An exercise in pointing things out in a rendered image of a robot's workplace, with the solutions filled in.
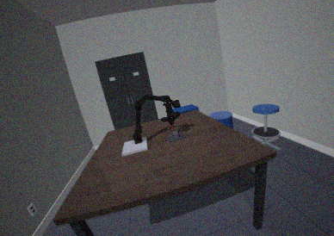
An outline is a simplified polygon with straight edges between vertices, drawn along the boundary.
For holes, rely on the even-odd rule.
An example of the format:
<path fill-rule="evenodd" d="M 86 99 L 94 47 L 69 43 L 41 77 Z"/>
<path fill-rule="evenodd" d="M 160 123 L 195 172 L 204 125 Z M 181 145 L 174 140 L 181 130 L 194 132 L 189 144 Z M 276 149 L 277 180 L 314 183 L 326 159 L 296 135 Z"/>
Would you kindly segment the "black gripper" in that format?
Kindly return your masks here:
<path fill-rule="evenodd" d="M 166 122 L 166 121 L 168 121 L 169 122 L 169 124 L 172 126 L 172 122 L 173 122 L 173 125 L 174 125 L 174 121 L 175 121 L 175 119 L 174 118 L 170 118 L 170 113 L 172 113 L 172 111 L 174 111 L 174 110 L 166 110 L 165 112 L 167 112 L 167 115 L 166 116 L 168 116 L 168 117 L 163 117 L 163 118 L 161 118 L 161 121 L 163 121 L 163 122 Z"/>

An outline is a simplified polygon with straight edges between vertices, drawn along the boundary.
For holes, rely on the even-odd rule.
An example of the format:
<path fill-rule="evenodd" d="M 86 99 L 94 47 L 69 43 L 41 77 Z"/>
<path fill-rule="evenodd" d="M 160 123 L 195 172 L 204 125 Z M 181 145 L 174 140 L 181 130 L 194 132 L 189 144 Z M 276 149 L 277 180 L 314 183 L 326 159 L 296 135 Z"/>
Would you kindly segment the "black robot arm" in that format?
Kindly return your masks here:
<path fill-rule="evenodd" d="M 175 109 L 175 108 L 180 108 L 181 105 L 179 103 L 179 100 L 176 100 L 176 101 L 172 101 L 170 99 L 169 96 L 149 96 L 149 95 L 144 95 L 143 97 L 141 97 L 139 100 L 137 100 L 135 102 L 135 109 L 136 109 L 136 126 L 135 126 L 135 130 L 134 130 L 134 133 L 133 133 L 133 138 L 135 140 L 135 144 L 137 143 L 141 143 L 142 142 L 142 139 L 141 139 L 141 136 L 140 136 L 140 133 L 142 132 L 142 127 L 140 126 L 140 110 L 141 110 L 141 105 L 142 103 L 145 101 L 145 100 L 155 100 L 155 101 L 161 101 L 161 102 L 167 102 L 167 103 L 164 103 L 163 106 L 166 107 L 166 110 L 171 110 L 172 107 Z M 171 106 L 172 104 L 172 106 Z M 172 113 L 170 113 L 170 118 L 178 118 L 179 116 L 179 112 L 174 112 L 172 111 Z"/>

